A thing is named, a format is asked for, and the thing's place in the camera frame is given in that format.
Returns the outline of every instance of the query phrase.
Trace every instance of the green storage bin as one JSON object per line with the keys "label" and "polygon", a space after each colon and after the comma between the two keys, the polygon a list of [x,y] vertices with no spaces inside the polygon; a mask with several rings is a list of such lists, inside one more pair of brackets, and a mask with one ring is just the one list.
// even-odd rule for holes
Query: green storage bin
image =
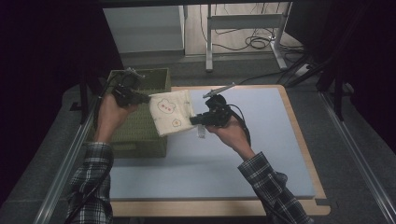
{"label": "green storage bin", "polygon": [[[111,79],[121,70],[110,72]],[[136,70],[145,76],[141,81],[138,92],[145,94],[171,91],[171,80],[167,68]],[[107,92],[111,92],[116,84],[110,83]],[[93,138],[93,125],[88,138]],[[128,117],[125,123],[114,133],[111,141],[115,158],[162,158],[166,156],[167,137],[160,137],[155,128],[154,120],[149,112],[149,105],[139,105],[138,109]]]}

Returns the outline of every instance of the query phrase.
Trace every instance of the dark background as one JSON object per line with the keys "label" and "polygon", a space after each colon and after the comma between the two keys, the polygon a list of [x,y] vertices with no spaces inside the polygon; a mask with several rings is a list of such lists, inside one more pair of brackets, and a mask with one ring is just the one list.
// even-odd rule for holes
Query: dark background
{"label": "dark background", "polygon": [[40,147],[63,93],[83,76],[123,68],[100,7],[32,2],[0,6],[1,202]]}
{"label": "dark background", "polygon": [[[315,32],[320,41],[306,42],[318,62],[331,54],[345,31],[354,8],[345,2],[327,7],[327,19],[317,25],[323,32]],[[46,136],[63,93],[84,75],[105,77],[122,64],[100,7],[0,4],[2,203]],[[317,17],[308,13],[315,8],[300,17],[300,24]],[[396,151],[394,8],[395,1],[373,2],[335,66],[343,66],[345,81],[355,89],[353,104]],[[304,35],[297,39],[304,43]]]}

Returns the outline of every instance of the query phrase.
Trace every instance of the wrist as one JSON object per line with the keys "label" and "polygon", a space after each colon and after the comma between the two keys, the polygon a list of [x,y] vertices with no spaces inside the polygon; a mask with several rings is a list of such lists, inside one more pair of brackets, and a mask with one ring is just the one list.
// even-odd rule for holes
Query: wrist
{"label": "wrist", "polygon": [[234,148],[233,150],[238,153],[238,155],[242,158],[243,161],[250,160],[251,158],[256,156],[256,153],[253,151],[253,149],[250,146]]}
{"label": "wrist", "polygon": [[110,144],[111,136],[112,136],[112,132],[107,132],[107,131],[103,131],[103,130],[98,129],[95,132],[95,135],[93,137],[93,141],[94,142],[102,142],[102,143]]}

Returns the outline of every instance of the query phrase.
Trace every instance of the white towel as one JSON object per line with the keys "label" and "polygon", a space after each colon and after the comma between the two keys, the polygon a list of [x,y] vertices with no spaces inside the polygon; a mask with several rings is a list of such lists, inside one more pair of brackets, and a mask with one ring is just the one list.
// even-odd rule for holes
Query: white towel
{"label": "white towel", "polygon": [[190,117],[195,115],[188,90],[151,94],[150,97],[149,111],[159,136],[187,131],[194,127],[190,122]]}

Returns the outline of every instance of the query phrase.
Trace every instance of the plaid shirt sleeve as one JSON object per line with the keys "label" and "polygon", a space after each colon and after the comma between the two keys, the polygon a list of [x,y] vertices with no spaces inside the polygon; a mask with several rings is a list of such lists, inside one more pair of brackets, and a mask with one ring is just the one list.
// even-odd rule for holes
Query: plaid shirt sleeve
{"label": "plaid shirt sleeve", "polygon": [[[105,143],[88,145],[84,162],[71,180],[72,193],[68,198],[67,215],[80,205],[82,199],[93,189],[106,168],[111,168],[113,160],[111,146]],[[72,223],[112,223],[113,212],[109,192],[110,175],[107,175],[102,185],[80,209]]]}
{"label": "plaid shirt sleeve", "polygon": [[[275,172],[262,152],[244,161],[238,169],[256,193],[290,223],[313,223],[301,204],[286,188],[287,176]],[[265,206],[264,209],[271,223],[284,223]]]}

